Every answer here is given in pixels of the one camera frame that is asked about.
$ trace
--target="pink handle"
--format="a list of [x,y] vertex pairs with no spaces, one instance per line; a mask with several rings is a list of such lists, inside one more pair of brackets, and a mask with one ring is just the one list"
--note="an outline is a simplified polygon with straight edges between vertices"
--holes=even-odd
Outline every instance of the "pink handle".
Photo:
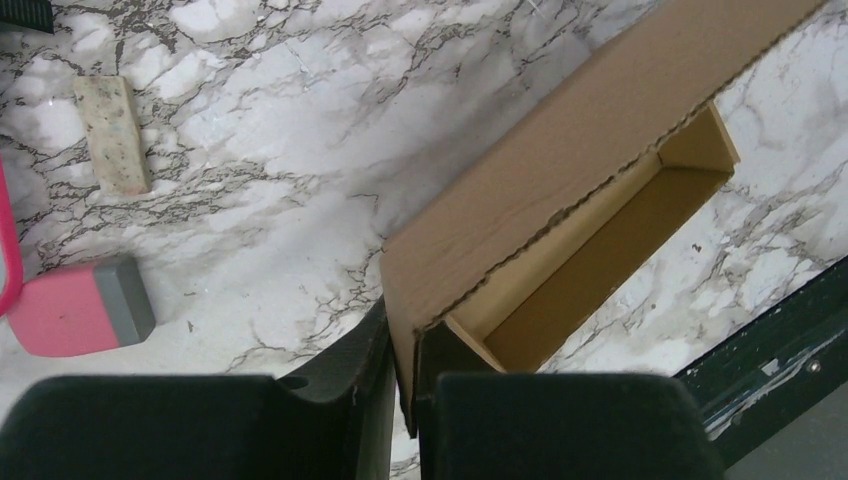
[[18,300],[24,285],[24,264],[21,248],[18,245],[18,232],[15,230],[15,215],[6,190],[6,176],[3,175],[3,161],[0,160],[0,250],[6,263],[6,285],[0,293],[0,315],[5,315]]

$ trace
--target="corrugated cardboard edge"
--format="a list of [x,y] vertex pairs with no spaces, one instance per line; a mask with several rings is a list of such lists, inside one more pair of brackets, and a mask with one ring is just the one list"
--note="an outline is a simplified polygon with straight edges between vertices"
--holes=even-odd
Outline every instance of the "corrugated cardboard edge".
[[736,143],[733,141],[733,138],[730,137],[730,132],[727,131],[727,125],[725,125],[724,120],[721,118],[721,113],[718,111],[718,106],[715,104],[715,97],[717,94],[718,93],[714,94],[713,98],[707,101],[707,108],[709,108],[713,112],[713,115],[720,120],[716,124],[718,127],[718,133],[721,135],[722,140],[724,140],[724,144],[727,145],[728,152],[733,157],[733,164],[738,165],[739,162],[742,161],[742,157],[739,155]]
[[[413,392],[406,392],[414,395],[415,385],[418,382],[418,370],[419,370],[419,351],[418,344],[420,343],[421,337],[430,329],[438,326],[445,318],[445,316],[461,305],[463,302],[468,300],[471,295],[477,292],[480,288],[482,288],[491,278],[492,274],[502,268],[507,263],[516,259],[519,255],[527,251],[530,247],[532,247],[536,242],[545,237],[551,230],[556,228],[562,222],[564,222],[574,211],[578,208],[586,204],[591,198],[593,198],[598,192],[609,186],[612,182],[618,179],[621,175],[627,173],[631,168],[636,165],[636,162],[642,158],[644,155],[657,151],[663,143],[665,143],[671,136],[685,128],[689,123],[700,113],[704,108],[707,108],[708,104],[712,102],[716,96],[724,91],[728,86],[730,86],[733,82],[735,82],[746,70],[748,70],[751,66],[760,61],[766,53],[768,53],[771,49],[773,49],[777,44],[786,39],[789,35],[791,35],[795,30],[798,29],[804,22],[810,19],[817,11],[819,11],[822,6],[826,3],[827,0],[820,0],[818,4],[811,8],[810,11],[805,13],[804,15],[798,18],[798,21],[795,22],[792,26],[787,28],[782,34],[778,35],[777,38],[769,43],[766,47],[760,50],[759,53],[751,57],[751,60],[746,63],[742,68],[740,68],[734,75],[730,76],[724,83],[722,83],[712,94],[708,95],[703,101],[693,106],[687,114],[685,114],[674,126],[670,127],[666,130],[665,133],[660,135],[656,140],[652,143],[645,146],[642,150],[639,151],[638,155],[635,155],[629,162],[627,162],[624,166],[618,169],[618,171],[610,175],[604,182],[600,185],[592,189],[585,196],[580,198],[574,204],[564,207],[557,211],[551,218],[548,220],[547,224],[537,231],[532,237],[530,237],[524,245],[516,249],[512,254],[508,255],[506,258],[501,260],[500,262],[493,265],[489,270],[486,271],[486,274],[483,278],[472,287],[470,290],[466,291],[459,298],[451,302],[447,307],[445,307],[439,314],[433,318],[433,321],[430,322],[427,326],[423,328],[417,328],[414,330],[415,336],[415,347],[413,351],[413,369],[412,369],[412,389]],[[407,417],[407,428],[410,433],[414,436],[414,432],[416,431],[415,425],[415,402],[412,399],[407,399],[406,401],[401,401],[402,408],[404,413],[406,413]]]

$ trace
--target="pink eraser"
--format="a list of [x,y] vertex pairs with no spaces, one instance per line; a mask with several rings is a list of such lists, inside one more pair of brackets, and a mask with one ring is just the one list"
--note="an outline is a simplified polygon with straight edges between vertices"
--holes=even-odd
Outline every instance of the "pink eraser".
[[143,342],[156,320],[129,256],[62,267],[24,284],[7,313],[24,349],[72,357]]

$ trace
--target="beige eraser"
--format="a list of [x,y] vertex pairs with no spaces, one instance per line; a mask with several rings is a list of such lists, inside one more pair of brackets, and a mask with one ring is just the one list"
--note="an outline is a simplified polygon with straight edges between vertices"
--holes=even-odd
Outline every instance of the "beige eraser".
[[138,195],[150,191],[150,170],[132,108],[132,90],[123,77],[74,79],[77,106],[100,188]]

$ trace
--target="dark green object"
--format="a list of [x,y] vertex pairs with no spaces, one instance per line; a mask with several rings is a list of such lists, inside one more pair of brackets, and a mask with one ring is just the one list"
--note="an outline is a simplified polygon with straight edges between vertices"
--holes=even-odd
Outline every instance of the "dark green object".
[[695,403],[670,378],[446,373],[422,407],[425,479],[724,478]]
[[49,0],[0,0],[0,22],[53,33]]
[[725,465],[734,465],[848,382],[848,257],[677,378]]

